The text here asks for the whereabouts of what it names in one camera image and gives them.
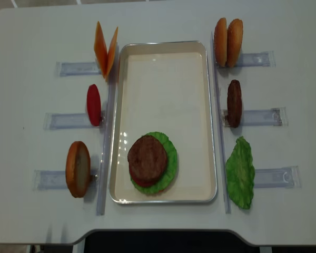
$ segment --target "green lettuce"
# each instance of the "green lettuce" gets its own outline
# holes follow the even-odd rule
[[[252,150],[244,137],[236,140],[231,156],[226,162],[228,194],[242,209],[250,209],[254,197],[255,168]]]
[[[175,149],[173,143],[169,140],[169,137],[167,137],[166,134],[164,133],[150,132],[150,133],[147,133],[146,135],[151,135],[155,137],[163,145],[167,154],[166,170],[163,173],[162,177],[159,179],[159,181],[150,187],[141,187],[138,184],[136,184],[135,181],[133,181],[131,176],[130,178],[131,178],[131,182],[133,183],[133,185],[138,191],[144,194],[156,194],[156,193],[159,193],[160,191],[163,191],[166,187],[168,187],[175,177],[175,174],[177,172],[177,165],[178,165],[177,150]]]

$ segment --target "white table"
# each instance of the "white table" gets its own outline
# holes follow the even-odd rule
[[[216,152],[218,195],[206,205],[120,206],[107,196],[105,215],[96,216],[96,197],[84,201],[66,190],[32,191],[34,170],[64,169],[75,140],[87,144],[96,164],[101,159],[98,130],[42,129],[46,112],[84,112],[92,83],[107,99],[100,76],[54,75],[56,61],[94,59],[97,20],[107,45],[119,26],[120,48],[199,40],[209,53],[211,31],[223,16],[228,22],[243,20],[244,52],[275,51],[279,75],[265,82],[276,89],[249,103],[270,108],[273,96],[277,106],[287,107],[289,126],[280,135],[275,163],[255,167],[298,165],[302,188],[257,189],[250,212],[232,203],[227,215]],[[209,68],[213,85],[210,62]],[[254,156],[262,153],[253,143],[252,149]],[[0,243],[67,244],[106,229],[227,230],[255,245],[316,245],[316,1],[161,1],[0,11]]]

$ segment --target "rectangular tray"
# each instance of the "rectangular tray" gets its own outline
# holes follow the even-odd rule
[[[120,53],[110,162],[110,195],[121,204],[208,202],[217,191],[206,49],[200,42],[132,44]],[[134,188],[127,153],[141,136],[165,133],[178,154],[160,194]]]

